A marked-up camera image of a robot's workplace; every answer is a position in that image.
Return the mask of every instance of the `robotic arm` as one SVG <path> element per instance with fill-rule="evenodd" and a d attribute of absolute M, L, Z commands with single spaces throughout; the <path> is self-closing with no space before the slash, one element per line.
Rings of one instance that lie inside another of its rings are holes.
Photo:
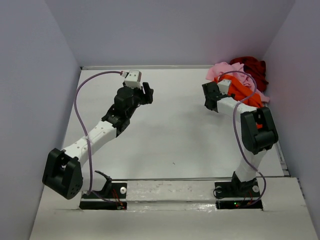
<path fill-rule="evenodd" d="M 122 74 L 125 77 L 121 87 L 114 97 L 114 104 L 109 108 L 101 121 L 74 144 L 59 150 L 54 148 L 48 154 L 43 184 L 56 191 L 66 199 L 72 199 L 80 191 L 89 189 L 89 176 L 82 175 L 81 168 L 88 160 L 87 138 L 93 155 L 107 142 L 118 137 L 130 124 L 130 118 L 140 105 L 153 102 L 154 90 L 147 82 L 140 84 L 141 72 L 131 70 Z M 96 171 L 92 190 L 100 191 L 109 188 L 111 178 Z"/>
<path fill-rule="evenodd" d="M 231 81 L 227 79 L 219 83 L 203 84 L 204 105 L 209 110 L 233 117 L 238 102 L 233 99 L 234 96 L 228 95 L 230 84 Z M 236 110 L 235 120 L 241 124 L 244 154 L 249 163 L 258 169 L 266 152 L 279 139 L 271 112 L 268 107 L 256 108 L 241 103 Z M 248 192 L 255 198 L 260 196 L 256 171 L 243 158 L 233 173 L 231 182 L 218 182 L 215 187 L 218 199 L 243 198 Z"/>

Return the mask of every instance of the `orange cloth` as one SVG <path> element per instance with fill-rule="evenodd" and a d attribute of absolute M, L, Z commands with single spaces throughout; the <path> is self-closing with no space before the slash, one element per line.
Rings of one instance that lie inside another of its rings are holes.
<path fill-rule="evenodd" d="M 231 85 L 229 86 L 228 94 L 229 95 L 235 94 L 235 97 L 234 97 L 235 100 L 241 101 L 245 97 L 252 94 L 252 91 L 248 87 L 243 86 L 242 83 L 239 82 L 239 80 L 236 77 L 226 74 L 226 75 L 223 75 L 222 79 L 231 80 Z M 218 78 L 215 77 L 213 81 L 217 83 Z M 243 103 L 252 107 L 257 107 L 257 108 L 263 107 L 261 98 L 257 93 L 255 93 L 249 99 L 245 100 Z"/>

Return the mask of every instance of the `dark red cloth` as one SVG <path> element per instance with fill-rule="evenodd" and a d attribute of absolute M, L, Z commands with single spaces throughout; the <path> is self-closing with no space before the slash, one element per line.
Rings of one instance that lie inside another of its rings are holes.
<path fill-rule="evenodd" d="M 230 65 L 235 63 L 244 64 L 243 70 L 256 81 L 256 87 L 259 91 L 264 92 L 269 84 L 266 80 L 266 62 L 258 61 L 253 56 L 237 57 L 230 61 Z"/>

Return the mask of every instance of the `pile of cloth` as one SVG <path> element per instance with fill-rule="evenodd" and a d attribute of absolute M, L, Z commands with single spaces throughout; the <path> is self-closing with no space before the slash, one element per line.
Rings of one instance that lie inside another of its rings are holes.
<path fill-rule="evenodd" d="M 265 61 L 259 61 L 252 56 L 244 56 L 235 58 L 229 63 L 220 62 L 209 69 L 206 79 L 215 82 L 221 81 L 222 79 L 219 79 L 219 76 L 229 71 L 241 71 L 250 74 L 256 82 L 256 93 L 243 102 L 244 104 L 260 108 L 263 107 L 263 103 L 269 102 L 269 97 L 263 94 L 268 85 Z M 228 94 L 235 94 L 234 99 L 237 101 L 249 96 L 255 90 L 255 84 L 252 79 L 243 73 L 228 73 L 222 78 L 231 80 Z"/>

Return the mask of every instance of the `pink cloth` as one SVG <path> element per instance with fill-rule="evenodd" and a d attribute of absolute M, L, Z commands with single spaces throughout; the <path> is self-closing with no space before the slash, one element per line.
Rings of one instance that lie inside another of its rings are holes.
<path fill-rule="evenodd" d="M 237 62 L 235 64 L 230 65 L 226 62 L 220 62 L 209 69 L 205 79 L 213 81 L 216 77 L 219 77 L 221 74 L 235 70 L 244 72 L 244 64 Z M 239 82 L 242 83 L 243 86 L 249 88 L 251 91 L 255 90 L 254 82 L 247 75 L 238 72 L 229 73 L 229 75 L 236 77 L 239 80 Z M 265 96 L 258 89 L 256 90 L 256 93 L 260 95 L 261 102 L 268 103 L 270 101 L 270 98 Z"/>

